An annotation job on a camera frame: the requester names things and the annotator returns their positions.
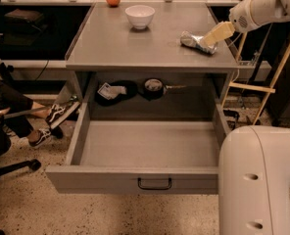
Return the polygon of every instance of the black pants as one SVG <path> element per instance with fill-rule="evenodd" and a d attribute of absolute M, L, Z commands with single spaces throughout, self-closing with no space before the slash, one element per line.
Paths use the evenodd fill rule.
<path fill-rule="evenodd" d="M 30 110 L 33 101 L 0 80 L 0 110 L 10 107 L 9 113 Z M 33 127 L 25 116 L 8 118 L 5 123 L 20 138 L 27 137 Z"/>

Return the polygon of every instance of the black and white sneaker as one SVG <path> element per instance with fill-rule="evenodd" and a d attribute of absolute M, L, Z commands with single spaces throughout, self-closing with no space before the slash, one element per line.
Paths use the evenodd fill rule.
<path fill-rule="evenodd" d="M 67 119 L 78 107 L 80 103 L 78 101 L 70 101 L 65 105 L 54 104 L 51 108 L 51 113 L 47 117 L 46 122 L 51 129 L 56 128 L 64 120 Z"/>
<path fill-rule="evenodd" d="M 51 141 L 51 131 L 49 129 L 38 129 L 37 131 L 39 133 L 39 139 L 35 142 L 28 142 L 34 149 L 38 149 L 40 146 Z"/>

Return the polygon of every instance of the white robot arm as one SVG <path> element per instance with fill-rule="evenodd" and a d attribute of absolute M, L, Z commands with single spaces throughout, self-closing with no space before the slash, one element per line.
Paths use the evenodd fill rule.
<path fill-rule="evenodd" d="M 236 31 L 247 32 L 290 20 L 290 0 L 245 0 L 230 13 Z M 290 235 L 289 189 L 290 129 L 235 129 L 219 157 L 220 234 Z"/>

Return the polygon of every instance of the white bowl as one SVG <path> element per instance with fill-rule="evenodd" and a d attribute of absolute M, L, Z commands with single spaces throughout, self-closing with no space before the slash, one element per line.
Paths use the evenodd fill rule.
<path fill-rule="evenodd" d="M 128 21 L 136 29 L 144 29 L 152 21 L 155 9 L 146 5 L 134 5 L 125 9 Z"/>

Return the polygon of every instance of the desk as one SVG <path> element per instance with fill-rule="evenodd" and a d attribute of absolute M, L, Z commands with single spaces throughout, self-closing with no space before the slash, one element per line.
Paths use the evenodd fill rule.
<path fill-rule="evenodd" d="M 218 99 L 225 86 L 217 94 L 214 76 L 229 81 L 233 56 L 224 42 L 213 56 L 181 46 L 183 30 L 205 34 L 215 25 L 204 3 L 141 2 L 156 10 L 143 31 L 125 17 L 134 4 L 97 3 L 73 46 L 67 69 L 92 78 L 66 164 L 48 166 L 47 175 L 59 192 L 217 193 L 218 151 L 229 129 Z M 186 87 L 150 102 L 94 102 L 104 81 L 153 76 Z"/>

